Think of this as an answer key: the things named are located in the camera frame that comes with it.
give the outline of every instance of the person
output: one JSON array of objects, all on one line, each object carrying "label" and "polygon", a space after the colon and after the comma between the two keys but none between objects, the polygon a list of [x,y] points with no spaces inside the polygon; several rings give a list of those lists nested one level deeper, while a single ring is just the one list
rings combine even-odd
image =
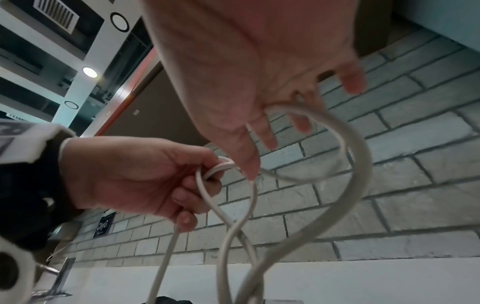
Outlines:
[{"label": "person", "polygon": [[[365,89],[353,50],[357,0],[141,0],[145,24],[198,130],[254,180],[260,157],[249,126],[277,146],[268,105],[322,107],[317,76],[334,70],[345,90]],[[306,117],[289,116],[301,132]],[[165,216],[192,231],[208,211],[193,179],[220,163],[212,151],[162,139],[72,138],[50,125],[2,122],[0,235],[42,247],[48,230],[82,209],[106,207]],[[216,174],[209,193],[221,188]]]}]

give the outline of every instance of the black sleeve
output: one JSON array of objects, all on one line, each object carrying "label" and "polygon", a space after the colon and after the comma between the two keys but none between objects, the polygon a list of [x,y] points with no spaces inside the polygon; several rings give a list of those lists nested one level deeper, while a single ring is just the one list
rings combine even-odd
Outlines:
[{"label": "black sleeve", "polygon": [[81,213],[71,204],[59,153],[72,131],[55,124],[0,120],[0,235],[26,250]]}]

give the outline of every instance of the lit ceiling light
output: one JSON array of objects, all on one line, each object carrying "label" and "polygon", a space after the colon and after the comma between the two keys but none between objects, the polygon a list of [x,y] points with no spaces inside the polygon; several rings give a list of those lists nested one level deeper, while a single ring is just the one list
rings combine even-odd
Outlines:
[{"label": "lit ceiling light", "polygon": [[85,75],[87,75],[88,77],[92,77],[92,78],[97,78],[98,74],[92,69],[92,68],[88,68],[88,67],[84,67],[82,69],[82,71],[85,73]]}]

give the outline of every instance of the rope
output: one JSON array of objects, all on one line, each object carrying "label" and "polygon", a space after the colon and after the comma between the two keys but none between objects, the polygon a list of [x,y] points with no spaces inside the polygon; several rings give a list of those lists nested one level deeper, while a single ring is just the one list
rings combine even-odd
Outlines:
[{"label": "rope", "polygon": [[[263,259],[260,260],[255,247],[241,230],[248,221],[248,218],[253,213],[257,204],[257,185],[255,182],[249,181],[251,194],[248,212],[242,219],[237,222],[233,222],[218,205],[213,203],[212,198],[205,189],[203,181],[207,180],[218,171],[228,170],[231,168],[237,170],[239,169],[232,160],[226,157],[222,157],[222,159],[225,160],[224,163],[210,169],[203,176],[202,168],[198,168],[195,173],[195,179],[199,192],[205,203],[209,205],[213,212],[225,223],[228,228],[228,232],[218,251],[216,283],[219,304],[262,304],[264,300],[263,288],[265,272],[283,257],[314,240],[320,234],[324,233],[329,228],[334,226],[338,221],[340,221],[362,198],[363,193],[370,181],[370,176],[372,173],[372,157],[370,151],[363,137],[359,135],[352,127],[350,127],[350,125],[326,111],[315,109],[306,104],[274,105],[268,109],[268,112],[273,114],[286,112],[308,116],[311,120],[325,126],[328,130],[330,130],[330,132],[333,133],[340,144],[340,150],[338,153],[338,160],[335,164],[327,169],[326,174],[324,174],[322,177],[303,179],[293,178],[278,175],[266,169],[260,169],[261,174],[296,185],[318,183],[330,178],[336,172],[341,170],[346,164],[348,164],[347,154],[350,150],[353,159],[355,160],[352,177],[335,204],[333,204],[326,212],[315,219],[312,223],[293,235],[290,235],[289,238],[283,240],[276,246],[270,248],[266,252]],[[175,243],[177,242],[178,236],[179,230],[177,227],[175,227],[163,262],[153,282],[146,304],[155,304],[160,285],[167,270],[167,266],[169,264],[170,257],[172,255],[173,248],[175,247]],[[237,238],[240,241],[241,245],[247,252],[248,258],[252,265],[250,272],[247,274],[242,285],[240,286],[240,289],[238,290],[235,300],[232,298],[230,293],[230,285],[228,281],[228,256],[230,246],[234,238]]]}]

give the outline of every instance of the ceiling vent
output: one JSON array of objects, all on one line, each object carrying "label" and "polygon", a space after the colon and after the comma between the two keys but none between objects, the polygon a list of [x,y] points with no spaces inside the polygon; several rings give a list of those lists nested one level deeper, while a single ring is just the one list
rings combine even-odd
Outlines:
[{"label": "ceiling vent", "polygon": [[35,0],[33,7],[70,34],[79,20],[79,16],[60,0]]}]

